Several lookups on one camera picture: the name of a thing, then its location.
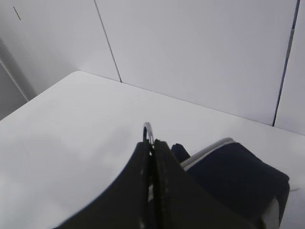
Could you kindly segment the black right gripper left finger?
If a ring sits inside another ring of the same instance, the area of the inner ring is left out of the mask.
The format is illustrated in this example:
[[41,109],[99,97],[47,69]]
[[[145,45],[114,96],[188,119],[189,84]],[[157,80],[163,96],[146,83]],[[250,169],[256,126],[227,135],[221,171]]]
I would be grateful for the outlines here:
[[150,146],[139,142],[117,178],[60,229],[147,229]]

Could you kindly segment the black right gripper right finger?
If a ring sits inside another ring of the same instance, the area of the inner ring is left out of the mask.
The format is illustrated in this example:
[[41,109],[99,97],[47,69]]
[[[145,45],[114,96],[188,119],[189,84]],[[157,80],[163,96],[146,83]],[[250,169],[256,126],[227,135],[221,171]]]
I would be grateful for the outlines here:
[[154,220],[158,229],[254,229],[184,171],[165,141],[153,149]]

